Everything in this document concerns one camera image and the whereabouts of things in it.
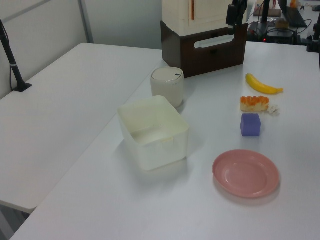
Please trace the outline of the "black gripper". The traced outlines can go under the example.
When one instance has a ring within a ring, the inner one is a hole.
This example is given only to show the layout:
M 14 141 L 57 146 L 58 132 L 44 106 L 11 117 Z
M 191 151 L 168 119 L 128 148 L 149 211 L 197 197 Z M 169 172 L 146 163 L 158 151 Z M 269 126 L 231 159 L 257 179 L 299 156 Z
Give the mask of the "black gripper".
M 228 5 L 226 24 L 228 25 L 228 35 L 233 36 L 236 33 L 236 26 L 243 24 L 244 14 L 248 6 L 247 0 L 233 0 Z

